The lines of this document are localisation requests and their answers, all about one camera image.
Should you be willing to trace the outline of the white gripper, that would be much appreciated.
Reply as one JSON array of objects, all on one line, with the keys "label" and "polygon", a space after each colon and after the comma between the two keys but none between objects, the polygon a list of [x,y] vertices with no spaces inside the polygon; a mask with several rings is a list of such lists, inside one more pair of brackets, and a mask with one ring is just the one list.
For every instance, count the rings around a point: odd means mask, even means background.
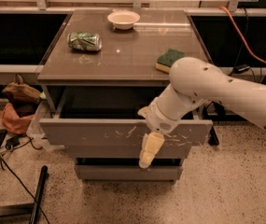
[{"label": "white gripper", "polygon": [[180,113],[173,105],[156,97],[149,106],[140,108],[137,114],[146,118],[151,133],[143,137],[142,148],[139,155],[139,166],[148,168],[164,143],[164,134],[172,132],[178,125]]}]

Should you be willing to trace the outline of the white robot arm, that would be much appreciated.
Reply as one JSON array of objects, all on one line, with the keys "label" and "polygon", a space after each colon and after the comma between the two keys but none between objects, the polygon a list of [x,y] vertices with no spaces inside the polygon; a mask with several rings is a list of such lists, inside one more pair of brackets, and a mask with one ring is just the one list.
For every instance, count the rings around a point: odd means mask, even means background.
[{"label": "white robot arm", "polygon": [[223,105],[266,131],[266,85],[225,75],[218,67],[193,57],[171,66],[170,84],[138,114],[146,119],[150,133],[142,141],[139,166],[146,169],[188,112],[205,101]]}]

